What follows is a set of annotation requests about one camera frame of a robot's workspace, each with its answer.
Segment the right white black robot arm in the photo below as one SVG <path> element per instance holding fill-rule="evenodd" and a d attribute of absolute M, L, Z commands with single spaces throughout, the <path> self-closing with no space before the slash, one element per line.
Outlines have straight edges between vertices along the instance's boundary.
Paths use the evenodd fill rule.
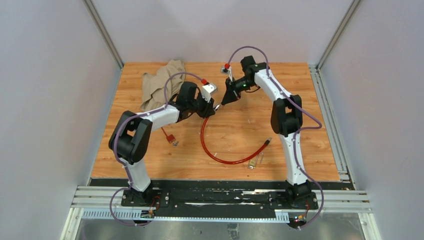
<path fill-rule="evenodd" d="M 226 91 L 221 104 L 226 105 L 239 100 L 241 93 L 250 90 L 253 86 L 265 92 L 272 101 L 270 125 L 281 141 L 287 167 L 286 203 L 294 209 L 303 204 L 310 209 L 317 209 L 316 194 L 312 191 L 310 178 L 305 174 L 299 138 L 303 125 L 301 97 L 287 91 L 277 81 L 267 63 L 257 63 L 250 55 L 244 57 L 240 64 L 244 75 L 239 79 L 233 78 L 229 63 L 221 68 L 221 73 L 228 76 L 225 80 Z"/>

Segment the red cable lock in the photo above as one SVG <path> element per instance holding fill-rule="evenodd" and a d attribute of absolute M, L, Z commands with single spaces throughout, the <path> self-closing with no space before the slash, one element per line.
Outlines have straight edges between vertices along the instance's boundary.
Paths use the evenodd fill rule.
<path fill-rule="evenodd" d="M 229 112 L 205 118 L 199 135 L 205 154 L 229 166 L 255 159 L 273 139 L 268 133 L 262 133 L 247 116 Z"/>

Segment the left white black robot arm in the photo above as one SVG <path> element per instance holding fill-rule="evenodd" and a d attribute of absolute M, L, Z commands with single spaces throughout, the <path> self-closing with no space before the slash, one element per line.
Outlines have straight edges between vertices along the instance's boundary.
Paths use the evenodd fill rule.
<path fill-rule="evenodd" d="M 212 96 L 217 90 L 209 82 L 202 86 L 184 82 L 179 93 L 163 106 L 141 113 L 127 110 L 121 115 L 108 146 L 127 174 L 128 188 L 124 195 L 128 200 L 146 207 L 155 198 L 145 164 L 151 133 L 166 125 L 181 122 L 192 114 L 204 119 L 214 115 Z"/>

